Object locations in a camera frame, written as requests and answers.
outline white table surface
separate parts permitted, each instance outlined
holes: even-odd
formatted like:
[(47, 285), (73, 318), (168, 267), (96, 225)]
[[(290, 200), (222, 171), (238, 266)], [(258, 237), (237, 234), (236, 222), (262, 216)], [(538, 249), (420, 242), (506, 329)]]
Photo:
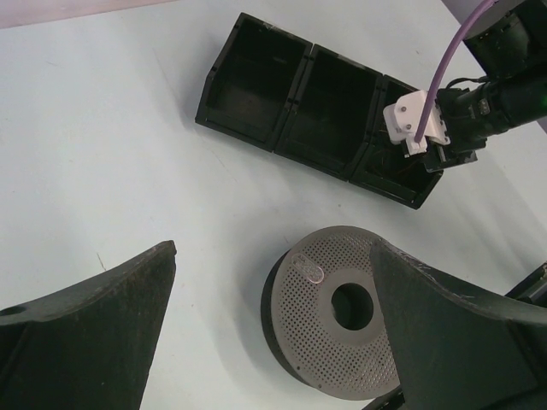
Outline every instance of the white table surface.
[[(143, 409), (361, 409), (293, 380), (262, 336), (274, 262), (325, 226), (374, 231), (503, 293), (547, 259), (547, 137), (491, 138), (420, 211), (194, 123), (240, 11), (419, 88), (457, 29), (439, 0), (185, 0), (0, 31), (0, 308), (173, 239)], [(462, 48), (446, 79), (480, 75)]]

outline black bin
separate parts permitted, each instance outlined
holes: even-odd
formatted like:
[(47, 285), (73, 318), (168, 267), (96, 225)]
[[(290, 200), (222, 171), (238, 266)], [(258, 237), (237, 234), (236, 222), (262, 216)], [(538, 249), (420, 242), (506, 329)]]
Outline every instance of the black bin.
[(381, 79), (315, 45), (275, 152), (347, 180), (367, 148)]
[(241, 14), (211, 68), (196, 122), (273, 150), (312, 44)]
[(405, 158), (403, 147), (391, 143), (383, 115), (385, 107), (413, 91), (416, 89), (410, 85), (389, 76), (384, 77), (371, 143), (350, 182), (418, 209), (443, 172), (428, 173), (422, 163), (423, 155)]

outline black plastic part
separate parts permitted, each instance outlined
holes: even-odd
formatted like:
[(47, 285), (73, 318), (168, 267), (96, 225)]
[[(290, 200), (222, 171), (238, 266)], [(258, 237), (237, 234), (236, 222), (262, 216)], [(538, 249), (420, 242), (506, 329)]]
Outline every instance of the black plastic part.
[(401, 386), (372, 400), (363, 410), (407, 410)]
[(429, 173), (435, 173), (447, 168), (470, 164), (478, 159), (475, 151), (455, 152), (449, 145), (432, 144), (424, 156), (424, 165)]
[(196, 122), (273, 150), (311, 48), (242, 13), (207, 76)]
[(371, 136), (381, 79), (316, 44), (275, 152), (348, 180)]
[(507, 297), (547, 308), (547, 262), (530, 273)]
[(156, 245), (94, 278), (0, 311), (0, 409), (138, 410), (173, 286)]
[(418, 209), (443, 173), (429, 173), (423, 155), (405, 158), (403, 145), (393, 145), (389, 139), (383, 113), (385, 107), (413, 91), (416, 89), (410, 85), (384, 77), (372, 139), (350, 182)]

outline purple cable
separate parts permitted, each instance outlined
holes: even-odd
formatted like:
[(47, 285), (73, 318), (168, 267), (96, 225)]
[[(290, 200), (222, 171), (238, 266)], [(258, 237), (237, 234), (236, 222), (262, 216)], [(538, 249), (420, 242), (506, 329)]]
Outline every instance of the purple cable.
[(438, 64), (437, 71), (435, 72), (435, 75), (433, 76), (433, 80), (431, 82), (431, 86), (429, 87), (429, 92), (427, 93), (426, 103), (424, 104), (424, 109), (421, 112), (420, 117), (420, 124), (418, 124), (418, 130), (416, 131), (416, 135), (414, 137), (414, 141), (418, 144), (421, 142), (421, 140), (424, 138), (424, 132), (426, 131), (426, 125), (427, 125), (427, 119), (429, 118), (429, 114), (431, 113), (433, 109), (433, 105), (435, 104), (435, 97), (437, 96), (438, 88), (441, 86), (441, 81), (444, 76), (444, 72), (446, 71), (446, 68), (450, 64), (450, 60), (452, 60), (452, 56), (454, 53), (456, 53), (456, 49), (460, 45), (460, 43), (463, 41), (465, 36), (468, 34), (471, 27), (473, 27), (473, 24), (475, 24), (475, 21), (479, 19), (481, 15), (485, 13), (487, 9), (492, 7), (494, 3), (496, 3), (498, 0), (482, 0), (480, 2), (479, 6), (469, 15), (469, 17), (463, 22), (460, 29), (457, 31), (456, 35), (450, 42), (450, 45), (448, 46), (448, 49), (444, 52), (443, 59)]

